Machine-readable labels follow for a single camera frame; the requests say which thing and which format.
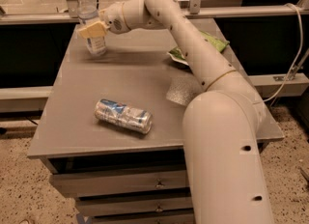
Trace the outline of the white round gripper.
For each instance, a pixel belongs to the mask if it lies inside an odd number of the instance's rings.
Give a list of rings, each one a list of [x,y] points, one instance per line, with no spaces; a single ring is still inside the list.
[[[83,39],[105,37],[108,30],[114,34],[123,34],[130,31],[123,14],[124,2],[117,2],[100,10],[99,17],[102,21],[86,24],[77,30]]]

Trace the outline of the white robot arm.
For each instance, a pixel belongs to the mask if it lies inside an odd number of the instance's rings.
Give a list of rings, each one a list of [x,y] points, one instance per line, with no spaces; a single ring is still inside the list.
[[[196,224],[274,224],[257,131],[267,108],[257,90],[185,17],[177,0],[130,0],[100,11],[82,38],[116,30],[166,28],[202,94],[183,116],[183,149]]]

